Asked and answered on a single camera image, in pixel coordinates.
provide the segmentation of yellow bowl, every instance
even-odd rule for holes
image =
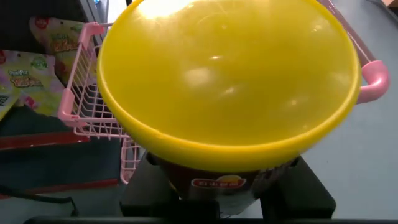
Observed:
[[[170,162],[239,172],[288,161],[359,93],[358,56],[315,0],[144,0],[107,34],[99,90],[126,131]]]

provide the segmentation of snack bag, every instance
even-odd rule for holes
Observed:
[[[0,66],[2,64],[2,60],[5,58],[1,55],[2,51],[0,50]],[[11,85],[7,85],[7,76],[0,70],[0,121],[6,115],[6,113],[11,109],[11,107],[18,100],[18,95],[13,92],[13,88]]]
[[[47,54],[55,56],[55,73],[64,85],[69,80],[83,26],[83,22],[56,18],[32,17],[29,21],[30,31],[36,40],[45,47]],[[96,65],[91,65],[90,80],[95,78],[95,70]]]
[[[0,85],[36,113],[56,116],[64,87],[54,73],[55,58],[10,50],[0,52],[5,58],[0,64]]]

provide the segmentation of toy shopping cart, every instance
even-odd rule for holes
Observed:
[[[361,87],[357,103],[366,103],[381,97],[389,87],[389,74],[386,66],[376,60],[369,49],[330,0],[318,0],[344,26],[354,43],[362,65],[362,74],[368,85]],[[66,125],[74,128],[77,135],[98,138],[120,138],[123,141],[121,153],[121,178],[128,182],[139,162],[139,146],[123,130],[99,92],[95,82],[90,80],[90,68],[96,65],[100,43],[93,36],[105,34],[112,24],[89,23],[83,28],[75,63],[66,89],[64,90],[58,117]]]

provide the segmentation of bowl rim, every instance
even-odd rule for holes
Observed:
[[[128,16],[142,1],[136,0],[120,15],[110,29],[108,35],[115,30],[120,21]],[[228,146],[206,144],[201,142],[180,139],[156,130],[125,111],[113,98],[113,95],[105,85],[106,79],[102,68],[102,52],[109,39],[105,38],[103,46],[98,55],[97,85],[104,98],[105,103],[115,115],[116,119],[124,126],[131,137],[137,138],[138,144],[141,144],[149,152],[181,166],[191,167],[193,169],[207,170],[212,172],[246,172],[261,169],[269,169],[279,166],[284,162],[299,156],[301,152],[309,149],[313,144],[319,141],[323,136],[329,133],[335,126],[341,123],[351,111],[359,95],[361,84],[361,66],[359,63],[356,49],[340,24],[327,9],[318,1],[301,0],[312,4],[320,11],[333,27],[341,34],[341,38],[348,46],[347,51],[351,52],[353,67],[353,82],[349,92],[340,107],[324,122],[308,130],[305,133],[292,136],[276,142],[265,144],[255,144],[247,146]]]

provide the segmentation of cable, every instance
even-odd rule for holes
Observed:
[[[71,216],[79,216],[79,211],[76,207],[75,202],[73,201],[73,199],[71,197],[55,198],[55,197],[47,197],[47,196],[29,194],[29,193],[22,192],[21,190],[12,189],[10,187],[6,187],[3,185],[0,185],[0,194],[7,195],[10,197],[15,197],[15,198],[34,200],[36,202],[56,203],[56,204],[71,203],[73,206],[73,211],[71,213]]]

